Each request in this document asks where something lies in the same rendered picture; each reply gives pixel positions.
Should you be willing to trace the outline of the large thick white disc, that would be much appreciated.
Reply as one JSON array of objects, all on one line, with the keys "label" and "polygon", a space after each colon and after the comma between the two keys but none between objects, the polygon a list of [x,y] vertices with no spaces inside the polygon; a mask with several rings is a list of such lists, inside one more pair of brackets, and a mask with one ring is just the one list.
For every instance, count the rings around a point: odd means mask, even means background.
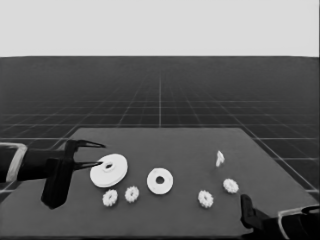
[{"label": "large thick white disc", "polygon": [[92,183],[101,188],[108,188],[119,183],[127,174],[128,162],[121,154],[108,154],[101,157],[98,166],[90,170]]}]

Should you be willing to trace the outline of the small white gear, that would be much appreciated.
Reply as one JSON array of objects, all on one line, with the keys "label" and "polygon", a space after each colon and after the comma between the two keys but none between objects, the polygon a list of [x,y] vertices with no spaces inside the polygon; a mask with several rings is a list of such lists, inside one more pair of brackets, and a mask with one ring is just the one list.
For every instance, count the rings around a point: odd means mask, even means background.
[{"label": "small white gear", "polygon": [[230,194],[235,194],[239,191],[239,186],[233,179],[225,179],[223,181],[223,187]]},{"label": "small white gear", "polygon": [[214,204],[214,198],[210,192],[201,190],[198,193],[198,202],[203,208],[211,208]]},{"label": "small white gear", "polygon": [[113,206],[117,202],[117,199],[118,199],[118,193],[114,189],[110,189],[106,191],[102,197],[103,204],[106,207]]},{"label": "small white gear", "polygon": [[136,186],[128,187],[125,192],[126,201],[129,203],[135,202],[139,197],[139,189]]}]

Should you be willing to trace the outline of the white round carrier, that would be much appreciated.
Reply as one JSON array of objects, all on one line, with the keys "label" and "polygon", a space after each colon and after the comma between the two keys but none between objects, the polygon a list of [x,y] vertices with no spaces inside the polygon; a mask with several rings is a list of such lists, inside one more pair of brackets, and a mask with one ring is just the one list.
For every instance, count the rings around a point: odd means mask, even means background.
[{"label": "white round carrier", "polygon": [[173,187],[173,175],[165,168],[154,168],[147,176],[147,187],[153,194],[167,194]]}]

